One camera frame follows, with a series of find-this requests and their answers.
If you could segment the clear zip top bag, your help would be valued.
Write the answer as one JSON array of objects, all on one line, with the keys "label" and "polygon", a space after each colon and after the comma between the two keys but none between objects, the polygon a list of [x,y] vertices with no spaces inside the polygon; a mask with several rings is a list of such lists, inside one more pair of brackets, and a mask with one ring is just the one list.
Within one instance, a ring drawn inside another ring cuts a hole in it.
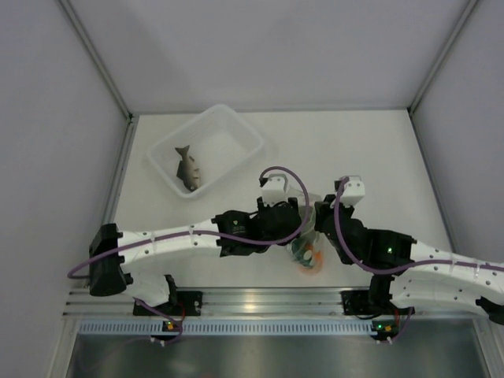
[{"label": "clear zip top bag", "polygon": [[321,250],[323,253],[323,242],[321,240],[321,234],[315,230],[316,212],[315,212],[315,202],[321,200],[320,195],[315,195],[312,193],[308,194],[308,202],[305,201],[304,196],[301,191],[292,189],[292,194],[297,194],[298,199],[298,214],[301,220],[304,219],[305,215],[308,214],[308,221],[305,227],[300,232],[296,239],[292,239],[287,245],[287,252],[291,260],[298,266],[298,254],[301,249],[306,244],[313,244],[317,250]]}]

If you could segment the fake orange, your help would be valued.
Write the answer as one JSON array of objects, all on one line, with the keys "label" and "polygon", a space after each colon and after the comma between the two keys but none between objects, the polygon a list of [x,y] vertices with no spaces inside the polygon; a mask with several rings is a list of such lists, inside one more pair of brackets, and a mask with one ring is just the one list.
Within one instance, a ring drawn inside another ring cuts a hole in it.
[{"label": "fake orange", "polygon": [[313,244],[306,244],[298,254],[298,264],[301,272],[305,274],[318,274],[323,267],[324,259],[321,250]]}]

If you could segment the fake grey fish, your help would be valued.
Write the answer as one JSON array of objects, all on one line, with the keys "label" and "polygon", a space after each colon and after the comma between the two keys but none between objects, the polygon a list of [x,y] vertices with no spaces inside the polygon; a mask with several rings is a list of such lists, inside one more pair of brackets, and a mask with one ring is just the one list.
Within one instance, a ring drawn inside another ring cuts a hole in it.
[{"label": "fake grey fish", "polygon": [[189,154],[189,149],[189,145],[175,148],[175,151],[180,155],[176,177],[182,181],[186,189],[194,192],[201,187],[201,177],[194,158]]}]

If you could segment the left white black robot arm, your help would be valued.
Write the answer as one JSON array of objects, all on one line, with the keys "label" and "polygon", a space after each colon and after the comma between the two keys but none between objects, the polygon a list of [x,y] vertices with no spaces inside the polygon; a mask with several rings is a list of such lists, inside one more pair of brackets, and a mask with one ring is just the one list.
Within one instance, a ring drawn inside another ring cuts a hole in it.
[{"label": "left white black robot arm", "polygon": [[254,213],[228,210],[210,220],[154,232],[100,227],[89,247],[89,289],[95,297],[125,293],[156,309],[172,313],[178,304],[170,274],[177,258],[248,257],[272,245],[286,245],[299,235],[298,200],[274,205],[258,200]]}]

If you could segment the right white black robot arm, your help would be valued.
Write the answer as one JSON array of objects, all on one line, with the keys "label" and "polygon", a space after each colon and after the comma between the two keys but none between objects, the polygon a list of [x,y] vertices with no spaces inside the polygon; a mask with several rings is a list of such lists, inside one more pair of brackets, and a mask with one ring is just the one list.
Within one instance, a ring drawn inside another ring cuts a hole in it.
[{"label": "right white black robot arm", "polygon": [[344,265],[371,273],[371,309],[444,308],[503,323],[501,263],[446,252],[400,232],[367,228],[353,212],[329,195],[315,204],[315,229]]}]

